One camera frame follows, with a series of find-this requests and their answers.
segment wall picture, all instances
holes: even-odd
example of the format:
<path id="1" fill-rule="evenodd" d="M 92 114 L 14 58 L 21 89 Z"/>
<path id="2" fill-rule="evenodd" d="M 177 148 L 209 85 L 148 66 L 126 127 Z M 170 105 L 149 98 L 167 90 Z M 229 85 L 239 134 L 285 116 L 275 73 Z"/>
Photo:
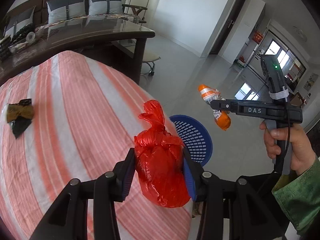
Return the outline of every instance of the wall picture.
<path id="1" fill-rule="evenodd" d="M 310 91 L 310 89 L 312 88 L 313 84 L 316 82 L 316 80 L 318 79 L 318 76 L 317 74 L 313 73 L 308 81 L 306 82 L 306 84 L 304 85 L 304 89 L 307 90 L 307 91 Z"/>

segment door handle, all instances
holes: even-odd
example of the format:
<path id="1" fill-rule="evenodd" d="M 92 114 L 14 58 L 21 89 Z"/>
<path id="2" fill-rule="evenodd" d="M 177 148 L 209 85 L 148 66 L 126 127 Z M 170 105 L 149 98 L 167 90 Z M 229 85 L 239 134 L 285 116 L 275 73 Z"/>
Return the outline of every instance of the door handle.
<path id="1" fill-rule="evenodd" d="M 231 20 L 231 22 L 229 23 L 228 28 L 230 28 L 231 25 L 235 24 L 235 22 L 233 20 Z"/>

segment sticker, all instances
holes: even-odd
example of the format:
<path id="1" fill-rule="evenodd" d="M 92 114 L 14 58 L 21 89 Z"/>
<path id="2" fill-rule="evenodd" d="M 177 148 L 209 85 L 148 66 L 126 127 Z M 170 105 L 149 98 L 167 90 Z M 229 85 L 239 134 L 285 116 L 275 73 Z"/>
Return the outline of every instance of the sticker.
<path id="1" fill-rule="evenodd" d="M 218 120 L 219 117 L 222 115 L 222 112 L 221 112 L 220 110 L 214 109 L 214 110 L 213 110 L 213 115 L 214 115 L 215 119 Z"/>

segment hand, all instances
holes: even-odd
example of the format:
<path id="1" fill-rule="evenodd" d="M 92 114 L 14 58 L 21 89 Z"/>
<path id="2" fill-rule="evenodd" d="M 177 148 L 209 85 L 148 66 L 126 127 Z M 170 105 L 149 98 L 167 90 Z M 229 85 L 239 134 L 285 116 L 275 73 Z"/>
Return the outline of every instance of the hand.
<path id="1" fill-rule="evenodd" d="M 269 133 L 266 124 L 262 122 L 260 129 L 264 130 L 263 139 L 268 156 L 275 159 L 281 153 L 280 147 L 275 144 L 275 139 L 286 141 L 288 139 L 288 128 L 274 129 Z M 291 170 L 296 171 L 299 176 L 313 165 L 316 154 L 312 150 L 305 131 L 298 124 L 293 124 L 293 127 L 291 127 L 290 142 L 292 143 Z"/>

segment wooden armchair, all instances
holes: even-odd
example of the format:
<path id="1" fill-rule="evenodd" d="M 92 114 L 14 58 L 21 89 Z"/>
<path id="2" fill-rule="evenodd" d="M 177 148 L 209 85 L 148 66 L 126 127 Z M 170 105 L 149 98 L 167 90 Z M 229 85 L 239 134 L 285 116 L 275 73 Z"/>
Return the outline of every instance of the wooden armchair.
<path id="1" fill-rule="evenodd" d="M 134 15 L 137 15 L 139 13 L 141 13 L 143 10 L 148 10 L 147 7 L 143 7 L 143 6 L 137 6 L 137 5 L 131 5 L 131 4 L 123 4 L 122 5 L 122 11 L 124 12 L 124 9 L 128 7 L 128 8 L 131 8 L 132 12 Z M 139 20 L 139 23 L 147 23 L 145 20 Z"/>

